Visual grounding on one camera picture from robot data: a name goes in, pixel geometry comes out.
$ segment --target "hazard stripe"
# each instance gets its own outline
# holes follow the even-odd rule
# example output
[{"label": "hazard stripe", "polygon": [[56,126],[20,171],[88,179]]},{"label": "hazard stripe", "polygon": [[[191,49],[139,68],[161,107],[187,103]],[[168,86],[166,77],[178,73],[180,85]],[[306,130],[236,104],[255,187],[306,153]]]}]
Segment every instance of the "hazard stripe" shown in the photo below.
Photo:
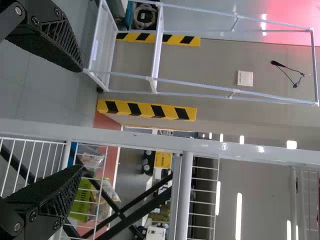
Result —
[{"label": "hazard stripe", "polygon": [[197,118],[197,109],[194,107],[122,100],[99,99],[96,109],[102,114],[118,114],[144,118],[183,120],[190,122],[194,122]]},{"label": "hazard stripe", "polygon": [[[139,32],[118,33],[116,39],[126,42],[155,43],[156,34]],[[164,34],[162,37],[162,43],[169,45],[200,47],[201,38],[199,36]]]}]

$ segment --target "gray floor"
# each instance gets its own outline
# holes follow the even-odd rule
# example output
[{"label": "gray floor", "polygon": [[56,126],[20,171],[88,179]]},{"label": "gray floor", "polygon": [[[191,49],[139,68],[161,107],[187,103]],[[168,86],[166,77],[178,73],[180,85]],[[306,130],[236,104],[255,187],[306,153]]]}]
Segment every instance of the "gray floor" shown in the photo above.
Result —
[{"label": "gray floor", "polygon": [[[97,7],[88,0],[53,0],[66,13],[84,62]],[[96,84],[4,40],[0,43],[0,118],[92,127]]]}]

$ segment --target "yellow sign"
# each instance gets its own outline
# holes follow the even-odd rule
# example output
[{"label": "yellow sign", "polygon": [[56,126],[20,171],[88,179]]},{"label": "yellow sign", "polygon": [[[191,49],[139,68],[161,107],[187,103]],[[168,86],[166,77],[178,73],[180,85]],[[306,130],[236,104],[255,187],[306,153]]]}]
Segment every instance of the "yellow sign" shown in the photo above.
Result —
[{"label": "yellow sign", "polygon": [[156,168],[171,169],[172,153],[157,151],[154,166]]}]

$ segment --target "white machine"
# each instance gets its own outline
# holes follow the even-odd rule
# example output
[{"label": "white machine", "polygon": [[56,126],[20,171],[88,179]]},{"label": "white machine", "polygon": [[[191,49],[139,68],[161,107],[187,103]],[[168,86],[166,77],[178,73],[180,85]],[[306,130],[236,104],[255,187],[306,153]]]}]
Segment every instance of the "white machine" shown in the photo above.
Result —
[{"label": "white machine", "polygon": [[165,240],[166,229],[161,227],[149,226],[145,240]]}]

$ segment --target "screw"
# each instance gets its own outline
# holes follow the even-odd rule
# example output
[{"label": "screw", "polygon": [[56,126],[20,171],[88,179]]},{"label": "screw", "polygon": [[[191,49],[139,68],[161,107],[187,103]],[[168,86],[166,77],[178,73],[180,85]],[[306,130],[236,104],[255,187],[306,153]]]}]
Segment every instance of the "screw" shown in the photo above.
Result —
[{"label": "screw", "polygon": [[31,18],[31,22],[33,23],[33,25],[34,25],[35,27],[38,27],[38,26],[40,25],[39,19],[36,18],[35,16],[33,16],[33,17]]},{"label": "screw", "polygon": [[18,223],[14,226],[14,231],[15,231],[15,232],[18,232],[18,231],[20,230],[20,228],[21,228],[21,223],[18,222]]},{"label": "screw", "polygon": [[37,211],[33,211],[33,212],[31,213],[31,215],[30,215],[30,222],[35,221],[35,220],[37,219],[37,217],[38,217]]},{"label": "screw", "polygon": [[55,223],[53,224],[53,230],[57,230],[59,227],[59,221],[55,221]]},{"label": "screw", "polygon": [[19,16],[22,15],[22,10],[21,10],[21,8],[18,7],[18,6],[15,7],[15,12],[16,12],[16,14],[18,14]]},{"label": "screw", "polygon": [[55,13],[55,15],[57,16],[57,17],[60,17],[60,10],[59,10],[59,8],[55,8],[54,9],[54,13]]}]

